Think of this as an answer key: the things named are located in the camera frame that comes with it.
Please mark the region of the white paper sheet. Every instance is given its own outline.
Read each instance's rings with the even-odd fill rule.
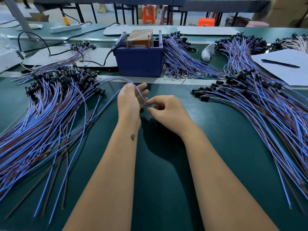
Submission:
[[[267,54],[253,55],[252,59],[291,86],[308,86],[308,54],[297,50],[284,49]],[[262,62],[261,59],[288,63],[301,68],[270,64]]]
[[[178,26],[177,30],[184,35],[201,35],[201,36],[231,36],[239,31],[233,27],[194,27],[194,26]]]
[[[60,53],[65,50],[70,49],[70,47],[63,47],[63,46],[53,46],[50,47],[50,51],[52,54]],[[84,54],[84,60],[90,60],[100,63],[101,65],[104,64],[104,60],[110,51],[110,48],[96,48],[95,50],[90,50],[87,54]],[[31,56],[30,58],[26,59],[23,64],[24,65],[47,65],[50,63],[54,63],[57,61],[65,60],[73,55],[72,51],[57,55],[57,56],[49,56],[48,49],[42,49],[38,51],[36,54]],[[76,61],[77,66],[88,66],[88,67],[101,67],[95,63],[92,62],[79,62]],[[116,57],[113,55],[113,53],[110,53],[107,60],[106,65],[104,67],[117,67]]]
[[[153,35],[158,35],[159,30],[161,30],[161,34],[167,34],[167,30],[164,26],[128,26],[128,25],[120,25],[120,26],[111,26],[107,27],[104,30],[105,36],[112,35],[122,35],[123,32],[127,34],[132,33],[133,30],[142,30],[142,29],[153,29]]]

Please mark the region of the green workbench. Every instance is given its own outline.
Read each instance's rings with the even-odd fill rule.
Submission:
[[[294,31],[298,34],[308,33],[308,30],[303,29],[243,28],[243,30],[246,35],[254,34],[269,42],[273,42],[277,37],[290,36]],[[213,37],[191,36],[189,40],[205,42],[212,41]],[[214,64],[218,60],[217,57],[222,56],[216,55]],[[10,80],[10,78],[0,78],[2,96],[0,132],[19,119],[28,107],[24,86],[17,86]],[[120,82],[106,83],[103,86],[106,89],[106,97],[99,108],[102,108],[122,85]],[[189,90],[195,87],[149,84],[148,97],[161,94],[173,94],[179,97],[191,118],[204,130],[221,158],[278,228],[285,231],[307,230],[307,217],[300,211],[291,192],[289,195],[293,207],[292,210],[289,208],[273,159],[252,125],[230,107],[217,103],[203,103],[194,98]],[[301,93],[308,96],[308,92],[304,90]],[[89,111],[93,110],[96,101],[96,98],[89,100],[87,103]],[[81,108],[76,126],[82,125],[83,112]],[[141,111],[141,121],[135,169],[132,230],[204,230],[183,142],[177,135],[150,119],[145,110]],[[47,178],[34,189],[10,218],[4,220],[47,167],[20,181],[0,203],[0,230],[41,231],[47,227],[52,231],[61,230],[101,159],[116,123],[117,103],[113,101],[87,132],[69,174],[64,210],[61,208],[62,198],[60,198],[49,227],[48,220],[65,173],[65,163],[61,165],[44,217],[41,218],[39,215],[33,218],[33,214]],[[295,191],[308,211],[308,201],[296,189]]]

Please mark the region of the table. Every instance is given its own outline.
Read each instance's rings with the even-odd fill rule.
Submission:
[[[67,3],[67,0],[34,0],[37,3]],[[123,5],[167,5],[168,11],[171,6],[180,7],[181,12],[218,12],[216,26],[219,25],[223,13],[256,13],[262,11],[270,4],[269,0],[70,0],[74,3],[101,3]]]
[[[268,42],[275,41],[277,37],[290,36],[294,32],[294,29],[237,29],[243,29],[246,35],[254,34],[257,37],[263,37]],[[296,31],[298,34],[308,33],[307,29],[296,29]],[[17,34],[13,29],[0,30],[0,32],[10,32],[13,37]],[[50,35],[44,28],[38,32],[43,37]],[[89,34],[87,37],[94,39],[102,37],[102,39],[109,39],[113,42],[112,37],[102,36],[101,32]],[[215,39],[217,37],[189,36],[189,41],[196,42],[197,47],[202,47],[202,42]],[[221,69],[226,63],[226,59],[223,60],[222,57],[219,61],[222,64],[218,65],[218,69]],[[21,116],[28,106],[24,86],[17,86],[10,80],[9,78],[0,78],[0,94],[3,97],[0,99],[0,106],[6,107],[0,109],[2,120],[0,132]],[[102,101],[99,108],[102,108],[122,85],[123,83],[117,82],[104,85],[107,98]],[[307,230],[308,220],[300,212],[294,199],[291,200],[294,207],[292,210],[289,209],[272,157],[254,128],[234,109],[216,103],[203,103],[194,98],[189,90],[195,87],[192,85],[149,84],[148,97],[158,94],[173,94],[179,97],[191,118],[204,130],[218,154],[278,228],[281,231]],[[308,91],[301,90],[300,92],[308,97]],[[94,108],[95,104],[96,99],[89,100],[89,111]],[[78,124],[83,122],[82,114],[76,118]],[[151,120],[146,111],[141,112],[141,121],[135,169],[132,230],[204,230],[183,142],[174,133]],[[88,132],[83,142],[83,148],[80,149],[78,159],[69,176],[65,208],[62,211],[58,207],[48,230],[56,231],[63,228],[101,159],[116,122],[117,105],[113,101]],[[63,176],[65,164],[62,166],[59,175]],[[11,218],[4,221],[4,217],[32,187],[41,173],[38,172],[20,182],[0,203],[0,229],[38,231],[47,228],[52,209],[51,203],[56,199],[56,191],[60,187],[61,177],[56,180],[50,206],[42,219],[33,220],[32,217],[44,183],[30,194]],[[308,201],[305,201],[301,196],[299,198],[307,210]]]

